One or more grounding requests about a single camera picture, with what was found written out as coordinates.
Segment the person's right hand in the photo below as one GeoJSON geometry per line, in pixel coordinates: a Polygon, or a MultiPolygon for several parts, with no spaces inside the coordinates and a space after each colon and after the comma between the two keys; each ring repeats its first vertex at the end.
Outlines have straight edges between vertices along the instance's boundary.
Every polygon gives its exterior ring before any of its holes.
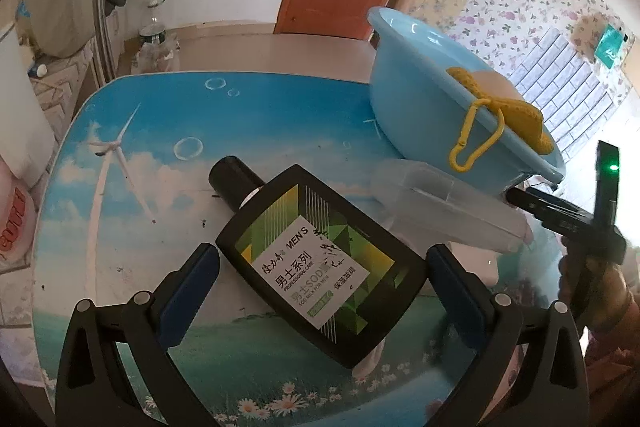
{"type": "Polygon", "coordinates": [[[629,289],[619,265],[588,256],[582,245],[562,238],[565,255],[559,262],[560,280],[558,298],[564,303],[573,299],[580,271],[586,268],[592,275],[587,308],[578,322],[591,334],[610,331],[624,316],[629,303],[629,289]]]}

